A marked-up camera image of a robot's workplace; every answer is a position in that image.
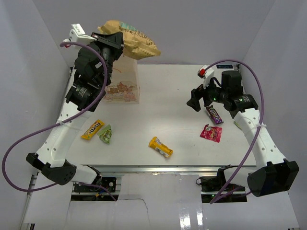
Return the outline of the purple M&M's candy pack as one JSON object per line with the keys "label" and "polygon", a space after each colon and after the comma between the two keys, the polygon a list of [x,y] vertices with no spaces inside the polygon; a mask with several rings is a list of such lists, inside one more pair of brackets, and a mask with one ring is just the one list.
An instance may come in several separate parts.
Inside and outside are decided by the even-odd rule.
{"label": "purple M&M's candy pack", "polygon": [[212,105],[206,106],[205,109],[208,113],[208,116],[210,117],[210,119],[213,121],[214,124],[220,125],[224,122]]}

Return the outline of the golden chips bag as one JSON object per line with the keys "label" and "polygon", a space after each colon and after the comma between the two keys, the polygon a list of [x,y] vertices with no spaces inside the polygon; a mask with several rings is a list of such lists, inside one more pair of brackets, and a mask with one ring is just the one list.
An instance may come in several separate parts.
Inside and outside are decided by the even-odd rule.
{"label": "golden chips bag", "polygon": [[109,20],[104,25],[97,28],[105,35],[117,32],[123,33],[124,50],[123,54],[135,60],[156,57],[161,55],[154,41],[143,32],[127,23],[117,20]]}

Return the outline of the red candy packet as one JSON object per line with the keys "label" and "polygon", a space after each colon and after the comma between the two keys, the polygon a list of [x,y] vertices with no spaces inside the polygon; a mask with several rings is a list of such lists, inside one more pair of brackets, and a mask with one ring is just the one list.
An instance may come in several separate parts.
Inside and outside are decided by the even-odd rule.
{"label": "red candy packet", "polygon": [[200,137],[219,143],[222,135],[222,130],[223,129],[221,127],[209,126],[207,124],[201,132]]}

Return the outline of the yellow snack bar wrapper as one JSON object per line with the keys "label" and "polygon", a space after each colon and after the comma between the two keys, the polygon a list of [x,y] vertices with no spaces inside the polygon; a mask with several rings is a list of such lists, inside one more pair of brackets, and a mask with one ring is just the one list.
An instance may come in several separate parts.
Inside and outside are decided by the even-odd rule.
{"label": "yellow snack bar wrapper", "polygon": [[165,158],[169,158],[173,154],[173,150],[164,145],[158,137],[153,137],[148,146],[163,155]]}

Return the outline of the yellow M&M's candy pack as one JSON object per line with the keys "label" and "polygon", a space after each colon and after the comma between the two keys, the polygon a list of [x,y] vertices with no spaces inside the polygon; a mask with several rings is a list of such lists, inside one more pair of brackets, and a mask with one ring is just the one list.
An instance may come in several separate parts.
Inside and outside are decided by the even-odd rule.
{"label": "yellow M&M's candy pack", "polygon": [[81,135],[82,139],[85,140],[91,140],[93,136],[105,125],[103,121],[100,119],[97,119],[90,127],[89,129]]}

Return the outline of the green snack packet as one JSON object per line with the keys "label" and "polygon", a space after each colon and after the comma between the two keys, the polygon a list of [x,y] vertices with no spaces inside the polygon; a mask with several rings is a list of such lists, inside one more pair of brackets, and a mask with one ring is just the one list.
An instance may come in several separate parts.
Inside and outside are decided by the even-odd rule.
{"label": "green snack packet", "polygon": [[97,135],[99,136],[99,139],[106,143],[109,144],[111,141],[111,137],[112,137],[112,128],[111,125],[107,125],[104,128],[101,128]]}

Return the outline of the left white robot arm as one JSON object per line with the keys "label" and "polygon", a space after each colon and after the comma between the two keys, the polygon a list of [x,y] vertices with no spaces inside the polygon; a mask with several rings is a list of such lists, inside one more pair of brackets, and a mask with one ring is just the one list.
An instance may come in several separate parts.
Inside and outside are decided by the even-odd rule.
{"label": "left white robot arm", "polygon": [[83,45],[71,68],[71,87],[65,96],[57,122],[43,146],[28,153],[26,161],[46,178],[59,184],[84,183],[90,191],[101,187],[101,175],[92,166],[67,161],[66,155],[85,121],[95,111],[111,83],[113,63],[123,53],[123,33],[92,33],[93,41]]}

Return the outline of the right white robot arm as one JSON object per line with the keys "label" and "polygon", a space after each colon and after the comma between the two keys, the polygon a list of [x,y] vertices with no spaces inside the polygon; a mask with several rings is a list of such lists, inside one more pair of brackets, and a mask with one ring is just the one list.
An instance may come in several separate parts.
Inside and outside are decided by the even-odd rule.
{"label": "right white robot arm", "polygon": [[256,161],[254,171],[239,166],[220,168],[217,187],[228,191],[236,184],[249,189],[256,197],[288,191],[299,172],[298,164],[288,161],[275,145],[253,96],[243,93],[239,71],[223,71],[221,83],[215,82],[212,68],[201,68],[198,76],[204,82],[191,91],[187,105],[198,112],[201,109],[200,99],[206,107],[212,103],[222,104],[244,133]]}

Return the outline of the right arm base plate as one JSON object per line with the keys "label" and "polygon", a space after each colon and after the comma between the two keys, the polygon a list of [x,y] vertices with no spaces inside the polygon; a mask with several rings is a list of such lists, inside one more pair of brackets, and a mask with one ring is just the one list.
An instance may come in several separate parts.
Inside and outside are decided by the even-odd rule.
{"label": "right arm base plate", "polygon": [[[202,176],[196,179],[196,185],[201,188],[201,200],[202,203],[210,203],[211,200],[216,196],[218,191],[222,188],[219,180],[216,176]],[[237,184],[229,184],[221,195],[226,194],[235,190],[232,194],[221,198],[218,203],[240,203],[247,202],[246,189]]]}

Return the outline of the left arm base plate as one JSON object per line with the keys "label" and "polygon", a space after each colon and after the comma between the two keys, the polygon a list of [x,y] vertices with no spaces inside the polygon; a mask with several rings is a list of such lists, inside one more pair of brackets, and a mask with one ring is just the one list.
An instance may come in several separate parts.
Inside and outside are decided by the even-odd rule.
{"label": "left arm base plate", "polygon": [[117,201],[119,189],[116,177],[103,177],[98,182],[99,187],[88,185],[73,185],[71,201]]}

